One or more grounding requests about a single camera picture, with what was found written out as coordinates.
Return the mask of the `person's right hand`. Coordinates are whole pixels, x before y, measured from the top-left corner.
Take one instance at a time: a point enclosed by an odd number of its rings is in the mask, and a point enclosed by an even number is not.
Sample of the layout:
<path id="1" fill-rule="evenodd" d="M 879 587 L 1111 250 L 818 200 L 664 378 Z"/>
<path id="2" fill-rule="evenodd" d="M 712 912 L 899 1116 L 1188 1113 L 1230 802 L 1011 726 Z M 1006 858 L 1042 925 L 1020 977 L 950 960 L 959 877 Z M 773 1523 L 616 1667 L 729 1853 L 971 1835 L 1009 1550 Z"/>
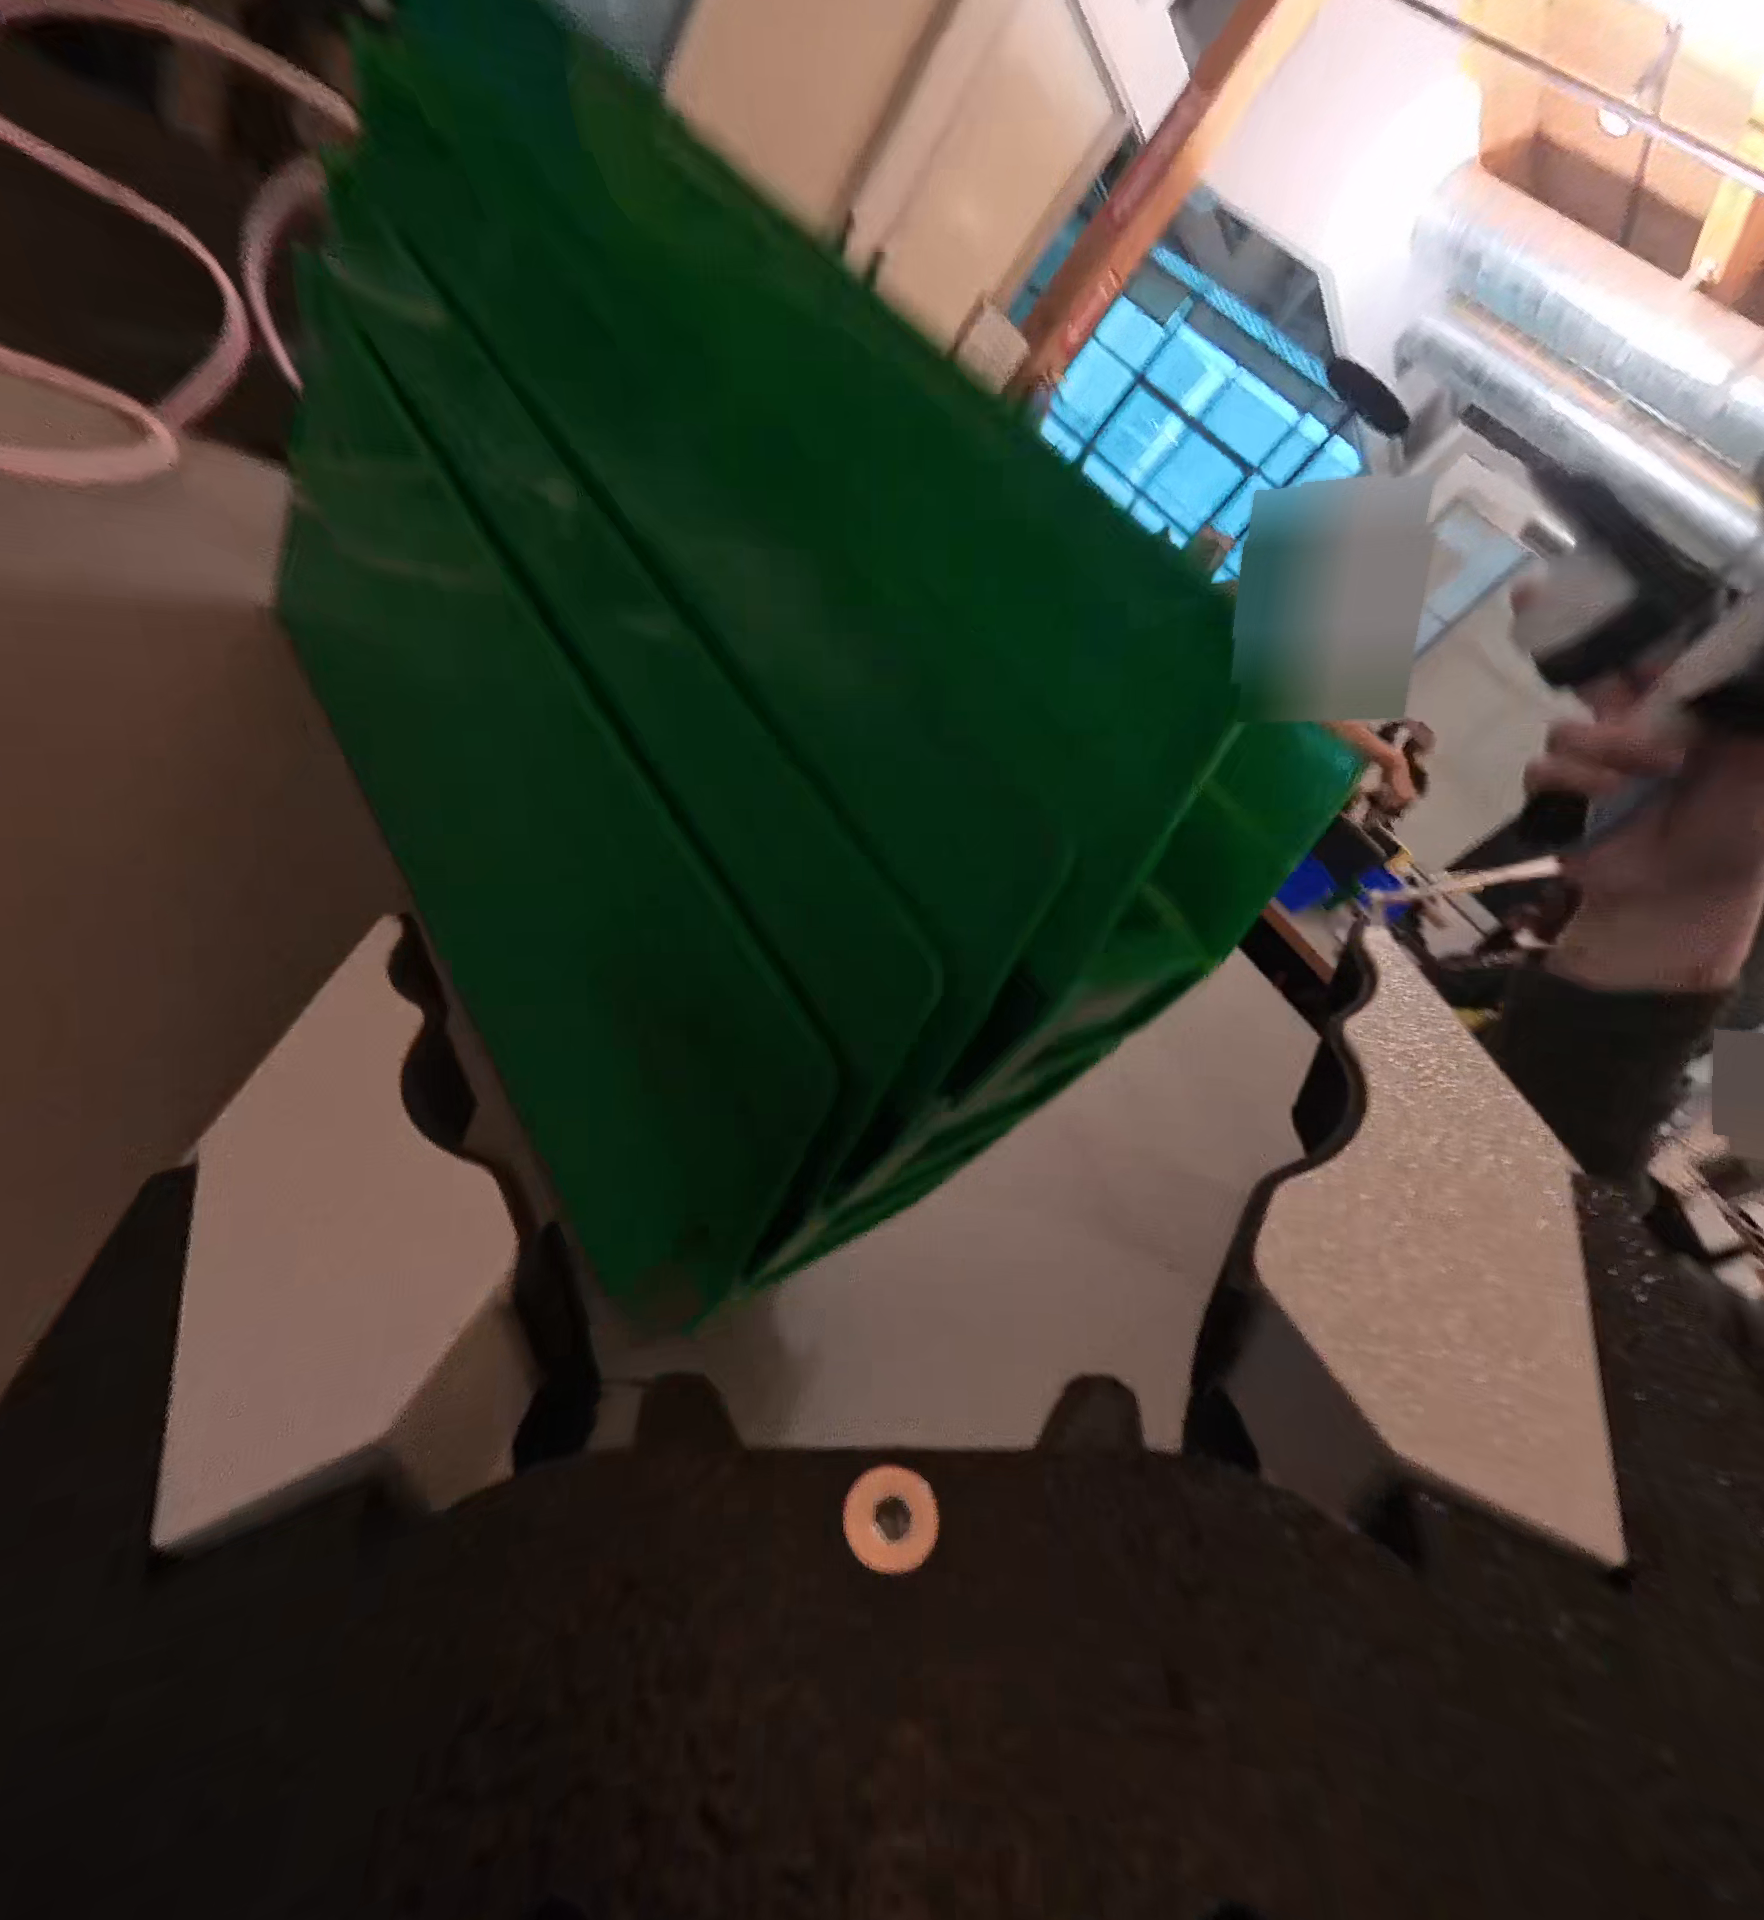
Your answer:
<path id="1" fill-rule="evenodd" d="M 1572 912 L 1546 972 L 1604 993 L 1720 996 L 1738 977 L 1764 914 L 1764 736 L 1649 726 L 1640 688 L 1582 691 L 1587 717 L 1556 721 L 1526 769 L 1535 796 L 1656 793 L 1565 855 Z"/>

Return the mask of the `white door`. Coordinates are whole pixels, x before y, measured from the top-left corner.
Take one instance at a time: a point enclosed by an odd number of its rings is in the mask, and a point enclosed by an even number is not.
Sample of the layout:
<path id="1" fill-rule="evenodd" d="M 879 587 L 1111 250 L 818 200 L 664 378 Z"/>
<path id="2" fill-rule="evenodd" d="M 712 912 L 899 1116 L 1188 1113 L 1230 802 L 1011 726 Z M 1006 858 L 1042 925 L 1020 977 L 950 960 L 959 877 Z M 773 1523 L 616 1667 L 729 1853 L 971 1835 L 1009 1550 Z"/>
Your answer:
<path id="1" fill-rule="evenodd" d="M 1075 1 L 701 1 L 662 89 L 948 351 L 1011 311 L 1131 125 Z"/>

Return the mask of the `wooden support post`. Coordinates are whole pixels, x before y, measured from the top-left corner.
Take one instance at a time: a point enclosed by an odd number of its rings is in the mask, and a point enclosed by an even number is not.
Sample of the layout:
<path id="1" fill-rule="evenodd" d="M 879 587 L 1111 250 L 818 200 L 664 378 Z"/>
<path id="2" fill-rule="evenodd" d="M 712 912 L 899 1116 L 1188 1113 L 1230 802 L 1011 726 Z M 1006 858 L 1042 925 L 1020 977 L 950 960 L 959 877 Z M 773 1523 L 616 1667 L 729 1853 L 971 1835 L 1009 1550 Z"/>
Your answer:
<path id="1" fill-rule="evenodd" d="M 1050 396 L 1115 297 L 1158 245 L 1256 96 L 1323 13 L 1323 1 L 1239 1 L 1119 185 L 1079 236 L 1023 325 L 1027 351 L 1001 394 Z"/>

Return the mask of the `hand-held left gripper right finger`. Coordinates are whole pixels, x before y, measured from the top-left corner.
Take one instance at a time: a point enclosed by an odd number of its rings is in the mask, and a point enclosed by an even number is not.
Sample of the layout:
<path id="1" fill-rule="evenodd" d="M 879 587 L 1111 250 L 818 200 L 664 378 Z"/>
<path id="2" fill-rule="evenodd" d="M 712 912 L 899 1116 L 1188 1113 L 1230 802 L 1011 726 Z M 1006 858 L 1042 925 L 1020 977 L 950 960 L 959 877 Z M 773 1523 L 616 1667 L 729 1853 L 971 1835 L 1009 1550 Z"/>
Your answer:
<path id="1" fill-rule="evenodd" d="M 1624 1568 L 1575 1162 L 1379 923 L 1293 1121 L 1203 1318 L 1184 1452 L 1379 1540 L 1426 1493 Z"/>

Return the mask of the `silver air duct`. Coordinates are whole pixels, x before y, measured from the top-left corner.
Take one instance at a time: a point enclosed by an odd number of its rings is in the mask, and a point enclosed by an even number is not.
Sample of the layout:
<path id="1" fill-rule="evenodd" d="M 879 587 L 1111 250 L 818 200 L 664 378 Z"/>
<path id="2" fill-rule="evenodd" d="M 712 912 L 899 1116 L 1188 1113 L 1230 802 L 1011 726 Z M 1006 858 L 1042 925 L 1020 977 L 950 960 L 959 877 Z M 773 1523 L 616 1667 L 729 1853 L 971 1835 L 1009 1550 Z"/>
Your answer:
<path id="1" fill-rule="evenodd" d="M 1412 266 L 1398 373 L 1602 482 L 1690 563 L 1760 577 L 1762 325 L 1473 162 L 1418 214 Z"/>

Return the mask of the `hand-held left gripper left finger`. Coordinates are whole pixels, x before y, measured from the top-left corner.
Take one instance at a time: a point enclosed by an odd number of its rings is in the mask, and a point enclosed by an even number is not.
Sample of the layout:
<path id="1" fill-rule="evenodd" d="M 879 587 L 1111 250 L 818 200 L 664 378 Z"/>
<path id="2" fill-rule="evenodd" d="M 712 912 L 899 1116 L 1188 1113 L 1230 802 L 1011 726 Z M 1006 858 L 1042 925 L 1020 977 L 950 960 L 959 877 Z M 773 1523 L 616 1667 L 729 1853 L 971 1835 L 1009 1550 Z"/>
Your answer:
<path id="1" fill-rule="evenodd" d="M 413 917 L 365 933 L 195 1173 L 157 1552 L 355 1486 L 440 1512 L 587 1446 L 579 1249 Z"/>

